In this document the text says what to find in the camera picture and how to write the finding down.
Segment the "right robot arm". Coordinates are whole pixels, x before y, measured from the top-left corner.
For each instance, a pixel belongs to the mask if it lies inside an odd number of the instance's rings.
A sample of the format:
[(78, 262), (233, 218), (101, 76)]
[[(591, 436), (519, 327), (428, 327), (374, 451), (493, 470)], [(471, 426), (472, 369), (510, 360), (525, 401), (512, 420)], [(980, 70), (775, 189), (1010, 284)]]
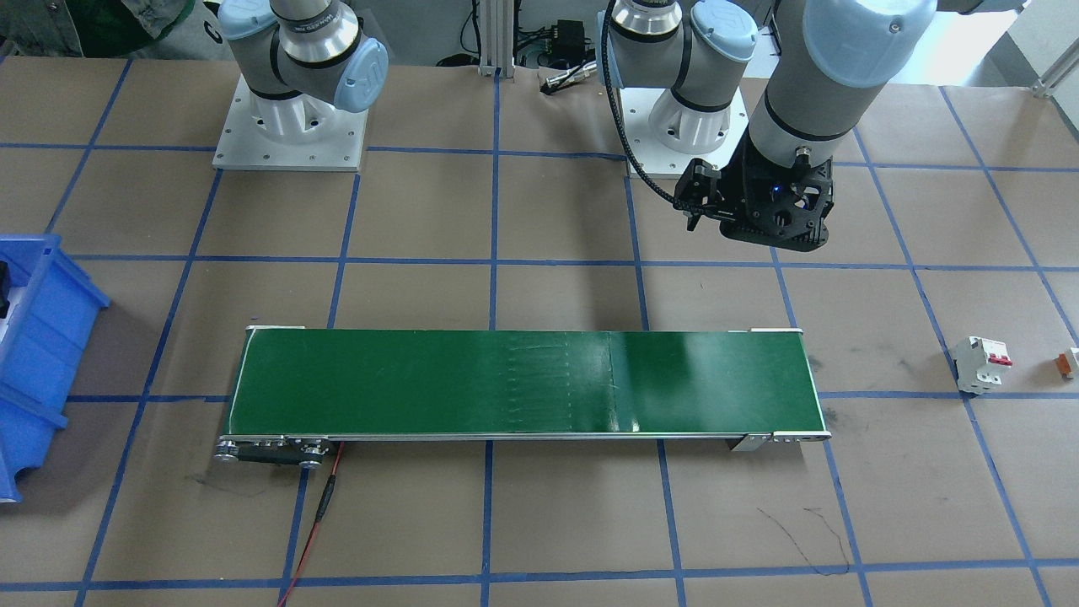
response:
[(358, 114), (380, 96), (390, 53), (343, 1), (223, 1), (217, 12), (240, 73), (260, 99), (301, 94)]

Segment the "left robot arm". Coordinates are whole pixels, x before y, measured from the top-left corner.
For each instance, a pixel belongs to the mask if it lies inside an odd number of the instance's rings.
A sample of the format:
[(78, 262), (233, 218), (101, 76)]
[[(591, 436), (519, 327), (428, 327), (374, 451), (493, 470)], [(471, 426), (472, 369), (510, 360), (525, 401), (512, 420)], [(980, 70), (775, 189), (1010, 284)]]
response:
[(598, 15), (606, 92), (658, 89), (647, 133), (681, 154), (674, 191), (636, 156), (615, 100), (610, 114), (636, 176), (687, 229), (716, 220), (725, 238), (812, 252), (829, 238), (833, 157), (883, 86), (909, 63), (937, 13), (1017, 10), (1017, 1), (777, 1), (779, 57), (745, 128), (730, 128), (759, 24), (733, 1), (609, 1)]

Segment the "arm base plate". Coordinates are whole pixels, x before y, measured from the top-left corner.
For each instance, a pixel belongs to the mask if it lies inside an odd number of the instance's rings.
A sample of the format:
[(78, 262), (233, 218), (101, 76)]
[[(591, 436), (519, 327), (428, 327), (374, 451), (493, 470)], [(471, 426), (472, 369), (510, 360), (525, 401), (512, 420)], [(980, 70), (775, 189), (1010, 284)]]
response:
[(262, 99), (240, 77), (211, 165), (222, 170), (361, 173), (367, 122), (367, 111), (351, 114), (308, 94)]
[(724, 168), (749, 125), (741, 89), (718, 112), (683, 107), (668, 89), (622, 89), (620, 102), (625, 138), (655, 180), (682, 176), (694, 158)]

